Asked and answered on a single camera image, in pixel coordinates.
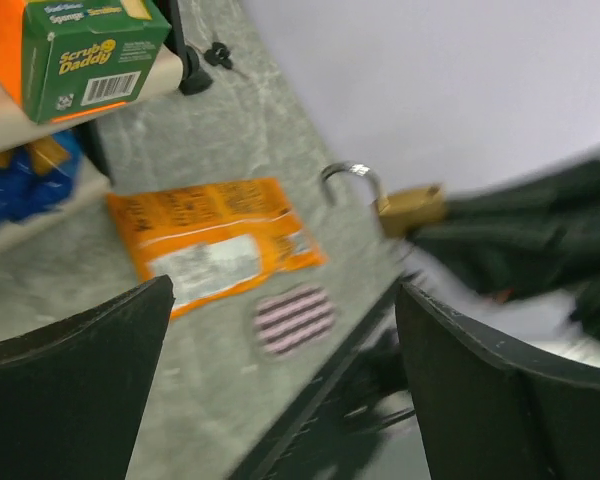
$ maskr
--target barcode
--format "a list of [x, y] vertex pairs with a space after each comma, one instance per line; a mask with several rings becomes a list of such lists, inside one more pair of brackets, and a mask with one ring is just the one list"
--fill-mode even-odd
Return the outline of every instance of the barcode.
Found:
[[106, 102], [114, 98], [128, 97], [140, 78], [141, 72], [123, 73], [108, 77], [92, 78], [82, 97], [81, 105]]
[[198, 243], [156, 258], [150, 268], [156, 276], [171, 278], [174, 309], [229, 290], [262, 271], [258, 245], [251, 235]]
[[309, 239], [302, 230], [289, 235], [289, 240], [293, 245], [293, 253], [291, 255], [302, 255], [303, 253], [307, 253], [311, 250]]

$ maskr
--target scrub daddy logo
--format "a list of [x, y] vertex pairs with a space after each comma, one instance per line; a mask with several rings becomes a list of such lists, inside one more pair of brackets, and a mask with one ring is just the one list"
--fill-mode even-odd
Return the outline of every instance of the scrub daddy logo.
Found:
[[90, 65], [104, 65], [111, 58], [111, 54], [115, 48], [116, 41], [110, 39], [105, 40], [100, 45], [94, 44], [90, 48], [75, 52], [65, 52], [60, 56], [59, 74], [64, 75], [67, 72], [73, 72]]

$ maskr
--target blue package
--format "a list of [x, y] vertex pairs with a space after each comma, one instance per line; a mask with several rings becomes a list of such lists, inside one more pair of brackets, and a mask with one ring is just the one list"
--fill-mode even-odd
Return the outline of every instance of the blue package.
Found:
[[69, 155], [44, 176], [38, 176], [24, 147], [14, 151], [7, 169], [0, 169], [0, 223], [22, 221], [32, 215], [52, 211], [72, 193], [82, 159], [82, 151], [71, 131], [52, 135]]
[[[69, 153], [69, 159], [44, 177], [36, 176], [29, 192], [21, 197], [21, 201], [12, 204], [10, 208], [12, 221], [22, 221], [31, 215], [52, 211], [58, 203], [66, 200], [73, 191], [82, 159], [82, 150], [70, 131], [59, 132], [52, 135], [52, 137], [58, 145]], [[18, 175], [28, 175], [29, 173], [35, 175], [31, 170], [31, 158], [28, 154], [14, 160], [12, 165], [15, 164]]]

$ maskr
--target snack bag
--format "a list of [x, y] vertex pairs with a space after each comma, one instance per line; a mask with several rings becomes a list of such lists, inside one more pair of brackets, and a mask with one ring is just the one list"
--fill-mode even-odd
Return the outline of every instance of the snack bag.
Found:
[[107, 201], [140, 279], [171, 277], [172, 318], [327, 261], [275, 178]]

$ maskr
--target white wall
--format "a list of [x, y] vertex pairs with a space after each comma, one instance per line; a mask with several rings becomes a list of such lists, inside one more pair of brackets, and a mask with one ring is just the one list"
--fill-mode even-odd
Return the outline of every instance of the white wall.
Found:
[[[600, 143], [600, 0], [243, 2], [331, 147], [389, 188], [486, 186]], [[570, 310], [495, 310], [442, 277], [441, 298], [517, 336]]]

